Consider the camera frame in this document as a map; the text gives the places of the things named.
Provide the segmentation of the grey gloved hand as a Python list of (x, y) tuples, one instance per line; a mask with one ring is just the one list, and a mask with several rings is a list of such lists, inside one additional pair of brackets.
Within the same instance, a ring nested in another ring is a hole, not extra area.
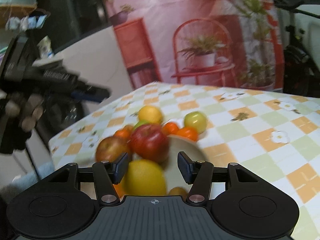
[(1, 95), (1, 154), (26, 148), (43, 114), (43, 102), (40, 94), (31, 94), (27, 99), (21, 93)]

